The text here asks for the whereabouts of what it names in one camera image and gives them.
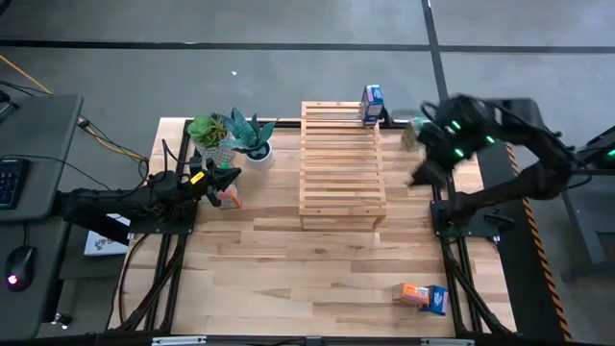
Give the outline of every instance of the succulent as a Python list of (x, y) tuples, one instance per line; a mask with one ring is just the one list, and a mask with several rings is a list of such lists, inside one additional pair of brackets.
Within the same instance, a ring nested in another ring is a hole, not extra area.
[(188, 125), (188, 133), (195, 142), (208, 149), (215, 148), (227, 136), (227, 128), (222, 121), (224, 118), (218, 113), (199, 115)]
[(243, 114), (233, 108), (231, 116), (222, 117), (224, 125), (231, 131), (235, 139), (224, 139), (222, 145), (231, 147), (238, 153), (248, 154), (253, 159), (262, 159), (267, 155), (267, 140), (273, 135), (276, 121), (265, 124), (262, 129), (258, 125), (257, 115), (252, 116), (250, 122)]

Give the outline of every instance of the gray floor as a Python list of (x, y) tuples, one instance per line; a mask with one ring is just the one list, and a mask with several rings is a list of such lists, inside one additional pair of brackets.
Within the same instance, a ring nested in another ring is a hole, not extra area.
[[(440, 44), (615, 45), (615, 3), (609, 0), (431, 0)], [(15, 0), (0, 18), (0, 37), (247, 43), (426, 44), (420, 0), (176, 0), (173, 2)], [(387, 107), (416, 109), (437, 100), (431, 56), (419, 52), (128, 51), (0, 48), (56, 93), (86, 98), (84, 115), (116, 141), (149, 155), (158, 120), (238, 106), (261, 116), (297, 117), (302, 100), (356, 100), (380, 83)], [(450, 93), (529, 96), (545, 122), (581, 144), (613, 125), (615, 55), (442, 55)], [(0, 63), (1, 79), (28, 84)], [(110, 155), (78, 132), (87, 155), (69, 160), (110, 186), (133, 186), (135, 164)], [(522, 165), (533, 157), (517, 151)], [(67, 171), (61, 187), (94, 185)], [(561, 199), (532, 203), (554, 273), (582, 265), (577, 235)], [(75, 243), (82, 239), (73, 239)], [(80, 277), (98, 262), (73, 256), (66, 269)], [(109, 315), (118, 261), (106, 279), (76, 280), (62, 303), (76, 319), (68, 333), (100, 331)], [(615, 343), (611, 313), (615, 278), (562, 283), (558, 290), (575, 340)], [(89, 294), (98, 289), (94, 303)], [(63, 333), (45, 329), (41, 334)]]

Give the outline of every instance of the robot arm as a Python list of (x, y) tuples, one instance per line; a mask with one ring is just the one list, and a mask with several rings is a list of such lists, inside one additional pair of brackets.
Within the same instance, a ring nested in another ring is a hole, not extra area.
[(552, 199), (566, 189), (578, 168), (570, 148), (544, 125), (533, 100), (489, 100), (457, 95), (433, 107), (431, 123), (421, 130), (418, 141), (426, 158), (412, 174), (413, 185), (446, 184), (447, 176), (460, 162), (495, 143), (496, 139), (524, 145), (538, 162), (514, 179), (476, 193), (457, 192), (448, 201), (446, 217), (462, 225), (481, 208), (529, 197)]
[[(68, 193), (58, 192), (52, 214), (122, 243), (128, 242), (126, 233), (131, 230), (151, 233), (158, 229), (164, 233), (168, 226), (182, 226), (185, 216), (204, 195), (213, 206), (219, 207), (217, 192), (229, 187), (241, 173), (241, 168), (220, 169), (211, 159), (206, 168), (184, 183), (175, 172), (166, 171), (151, 176), (146, 185), (134, 190), (78, 188)], [(130, 229), (107, 217), (108, 213), (129, 218)]]

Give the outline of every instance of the blue box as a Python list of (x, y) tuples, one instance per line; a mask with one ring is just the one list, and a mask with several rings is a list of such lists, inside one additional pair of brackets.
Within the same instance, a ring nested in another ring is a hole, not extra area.
[(421, 311), (429, 311), (440, 316), (446, 315), (446, 306), (449, 302), (449, 290), (439, 285), (428, 286), (430, 290), (430, 304), (423, 305)]
[(383, 107), (384, 101), (382, 100), (381, 86), (365, 86), (359, 108), (363, 126), (376, 125)]

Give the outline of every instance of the orange box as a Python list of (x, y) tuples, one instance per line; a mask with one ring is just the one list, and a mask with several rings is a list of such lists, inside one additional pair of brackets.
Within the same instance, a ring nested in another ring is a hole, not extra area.
[(430, 290), (415, 284), (397, 284), (392, 288), (393, 302), (404, 302), (413, 305), (429, 305)]
[(226, 190), (218, 190), (217, 197), (221, 202), (221, 210), (240, 209), (241, 198), (239, 198), (239, 191), (234, 184), (229, 185)]

